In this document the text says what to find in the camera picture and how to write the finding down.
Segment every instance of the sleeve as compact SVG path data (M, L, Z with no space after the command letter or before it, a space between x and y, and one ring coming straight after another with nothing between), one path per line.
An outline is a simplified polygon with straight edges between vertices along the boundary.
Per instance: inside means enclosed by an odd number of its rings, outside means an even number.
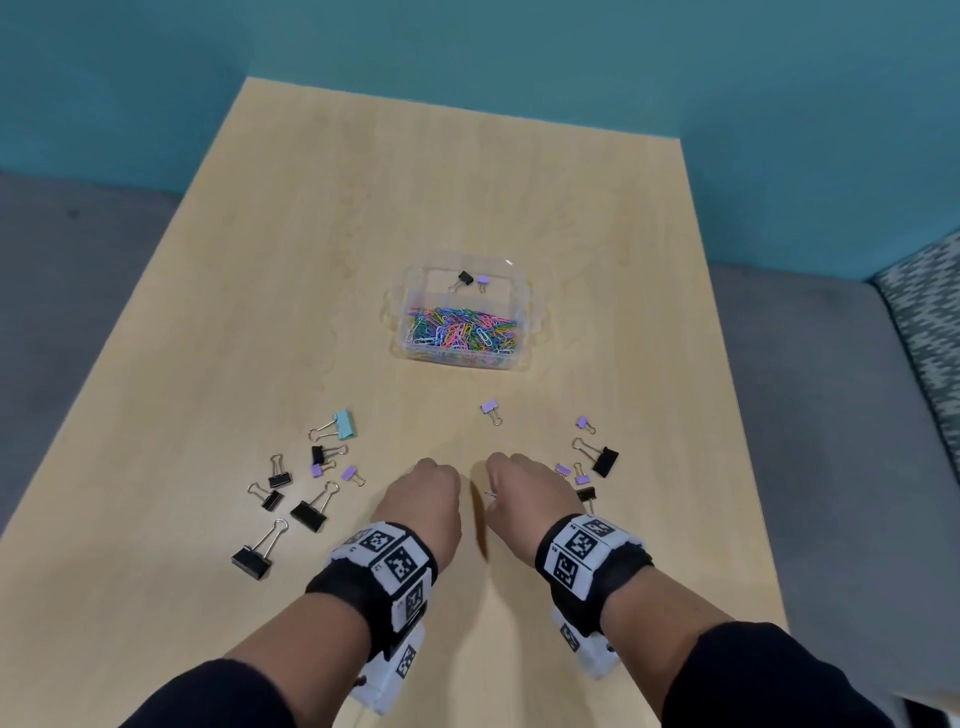
M121 728L297 728L266 677L235 660L212 660L164 685Z
M731 622L702 635L663 703L663 728L893 728L846 675L774 624Z

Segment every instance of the hand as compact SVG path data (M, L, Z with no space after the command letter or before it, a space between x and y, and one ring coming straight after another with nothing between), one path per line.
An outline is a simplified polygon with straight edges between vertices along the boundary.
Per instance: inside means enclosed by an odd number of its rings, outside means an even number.
M391 483L371 521L412 528L443 571L453 561L462 535L460 474L450 465L437 465L424 457L412 471Z
M555 471L526 455L487 458L487 474L496 500L487 509L487 525L528 566L550 526L571 513L585 513L576 491Z

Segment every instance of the wooden table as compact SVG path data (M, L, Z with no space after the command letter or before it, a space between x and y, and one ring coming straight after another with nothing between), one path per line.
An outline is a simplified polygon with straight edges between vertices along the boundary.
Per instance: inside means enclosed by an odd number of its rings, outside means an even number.
M431 250L514 258L545 300L525 372L391 351L388 292ZM503 426L479 404L496 397ZM267 580L230 564L274 515L245 493L349 407L367 478ZM784 624L677 140L248 80L0 542L4 725L105 726L298 595L418 458L481 491L497 449L620 450L598 514L742 619ZM626 671L594 683L545 583L465 534L388 726L655 725ZM375 716L349 701L339 726Z

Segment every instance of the clear plastic box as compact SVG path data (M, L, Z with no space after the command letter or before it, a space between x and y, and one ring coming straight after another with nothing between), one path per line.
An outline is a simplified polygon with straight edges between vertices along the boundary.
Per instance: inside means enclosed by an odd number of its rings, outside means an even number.
M474 281L451 292L449 289L457 283L461 271L467 271ZM490 279L484 293L480 293L477 280L481 276ZM394 299L399 320L398 349L407 358L418 361L515 369L528 358L530 335L540 326L526 272L505 258L432 254L422 265L407 268ZM423 312L428 309L466 312L460 315L434 311L426 320ZM469 324L462 323L465 316L472 319Z

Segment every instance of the wristband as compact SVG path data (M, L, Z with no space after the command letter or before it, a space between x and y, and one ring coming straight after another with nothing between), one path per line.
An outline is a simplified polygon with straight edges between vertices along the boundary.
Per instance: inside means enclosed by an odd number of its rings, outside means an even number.
M377 522L355 533L330 554L308 594L342 599L370 628L371 652L391 660L417 626L437 579L437 560L413 530Z
M589 514L564 516L546 532L535 566L553 603L581 635L603 634L607 598L638 571L654 565L643 542Z

